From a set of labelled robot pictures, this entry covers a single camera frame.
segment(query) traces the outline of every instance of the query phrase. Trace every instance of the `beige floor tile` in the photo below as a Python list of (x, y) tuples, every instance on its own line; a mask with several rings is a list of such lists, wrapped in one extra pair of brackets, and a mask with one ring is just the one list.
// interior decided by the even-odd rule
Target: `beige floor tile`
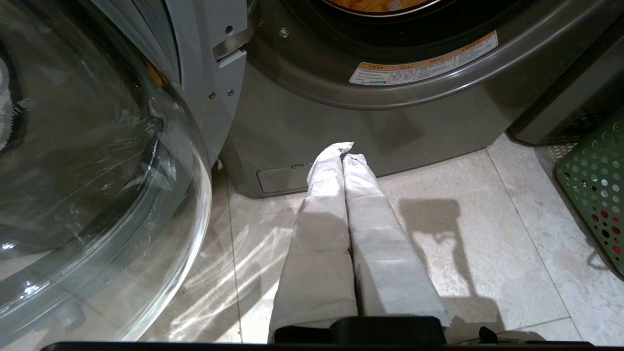
[(580, 335), (624, 345), (624, 282), (605, 267), (534, 150), (502, 136), (489, 153)]
[(379, 180), (452, 315), (449, 342), (567, 317), (485, 151)]
[(210, 224), (187, 278), (144, 341), (241, 342), (227, 177), (215, 176)]
[(273, 298), (304, 196), (249, 199), (230, 187), (243, 342), (266, 343)]
[(520, 340), (583, 341), (570, 318), (504, 332), (499, 334), (499, 337)]

